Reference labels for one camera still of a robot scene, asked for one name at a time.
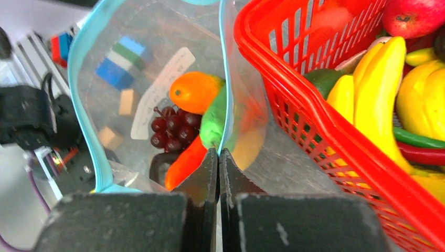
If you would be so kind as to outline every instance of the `green vegetable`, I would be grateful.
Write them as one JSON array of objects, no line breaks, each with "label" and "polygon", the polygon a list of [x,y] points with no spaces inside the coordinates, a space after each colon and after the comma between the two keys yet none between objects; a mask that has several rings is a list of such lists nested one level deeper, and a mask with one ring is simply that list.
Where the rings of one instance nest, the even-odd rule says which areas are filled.
[{"label": "green vegetable", "polygon": [[393,127],[394,137],[397,141],[421,148],[445,148],[445,142],[426,136],[416,135],[398,127]]},{"label": "green vegetable", "polygon": [[226,122],[226,97],[226,89],[221,88],[210,107],[203,114],[199,136],[206,149],[218,149],[223,139],[222,134]]},{"label": "green vegetable", "polygon": [[317,69],[312,70],[305,75],[306,78],[314,87],[318,89],[323,99],[327,99],[329,92],[334,87],[337,80],[343,76],[343,71],[336,71],[334,69]]}]

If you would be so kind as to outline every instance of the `banana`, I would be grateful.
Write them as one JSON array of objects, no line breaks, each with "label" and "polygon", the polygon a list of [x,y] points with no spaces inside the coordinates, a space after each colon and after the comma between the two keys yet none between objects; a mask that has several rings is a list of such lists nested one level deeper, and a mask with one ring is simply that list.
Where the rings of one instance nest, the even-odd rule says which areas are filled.
[{"label": "banana", "polygon": [[445,64],[439,60],[433,60],[414,68],[403,79],[396,99],[396,110],[400,122],[407,131],[435,138],[423,110],[424,94],[427,78],[441,68],[445,68]]},{"label": "banana", "polygon": [[423,63],[436,59],[438,58],[434,54],[434,49],[430,47],[408,53],[406,55],[405,62],[412,67],[417,67],[422,65]]},{"label": "banana", "polygon": [[377,43],[373,48],[368,50],[365,56],[363,56],[363,58],[358,63],[353,73],[355,90],[357,90],[357,85],[362,81],[363,75],[365,74],[366,68],[368,67],[369,63],[375,58],[375,55],[382,48],[383,45],[383,43]]},{"label": "banana", "polygon": [[[354,77],[352,75],[343,75],[335,83],[334,88],[327,96],[328,102],[338,113],[340,113],[349,123],[354,122]],[[331,147],[326,148],[327,154],[335,153]],[[347,164],[342,159],[335,160],[339,166]]]},{"label": "banana", "polygon": [[423,93],[425,115],[433,138],[445,141],[445,68],[428,76]]},{"label": "banana", "polygon": [[416,169],[402,156],[393,135],[393,107],[405,64],[406,45],[402,37],[385,43],[367,64],[355,90],[355,127],[383,153],[410,175]]}]

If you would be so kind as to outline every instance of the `red plastic basket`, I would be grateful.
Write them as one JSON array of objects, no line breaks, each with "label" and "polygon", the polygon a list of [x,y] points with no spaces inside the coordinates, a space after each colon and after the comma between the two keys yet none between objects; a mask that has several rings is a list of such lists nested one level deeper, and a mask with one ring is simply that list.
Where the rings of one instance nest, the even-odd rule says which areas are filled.
[{"label": "red plastic basket", "polygon": [[[300,73],[335,67],[381,31],[386,0],[252,0],[235,40],[263,76],[277,124],[343,191],[368,200],[409,251],[445,251],[445,206],[329,106]],[[331,146],[336,152],[328,155]]]}]

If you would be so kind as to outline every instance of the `paper label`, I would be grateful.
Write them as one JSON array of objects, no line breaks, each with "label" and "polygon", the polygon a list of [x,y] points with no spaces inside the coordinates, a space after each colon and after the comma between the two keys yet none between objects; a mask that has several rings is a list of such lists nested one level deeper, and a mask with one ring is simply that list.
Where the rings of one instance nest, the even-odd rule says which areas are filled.
[{"label": "paper label", "polygon": [[149,123],[154,114],[153,108],[163,99],[168,98],[168,91],[173,82],[183,75],[195,60],[192,52],[187,47],[183,47],[165,65],[137,105],[136,115],[131,126],[132,139],[149,139]]}]

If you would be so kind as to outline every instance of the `green block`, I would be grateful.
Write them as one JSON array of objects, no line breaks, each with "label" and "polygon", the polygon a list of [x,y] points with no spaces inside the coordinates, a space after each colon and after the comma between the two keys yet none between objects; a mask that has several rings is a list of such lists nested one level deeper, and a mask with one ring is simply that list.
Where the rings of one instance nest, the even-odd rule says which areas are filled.
[{"label": "green block", "polygon": [[139,55],[130,51],[128,48],[126,48],[122,44],[117,43],[116,45],[114,45],[113,51],[120,54],[122,57],[127,59],[129,62],[134,64],[140,71],[142,71],[145,68],[144,60],[141,57],[139,57]]}]

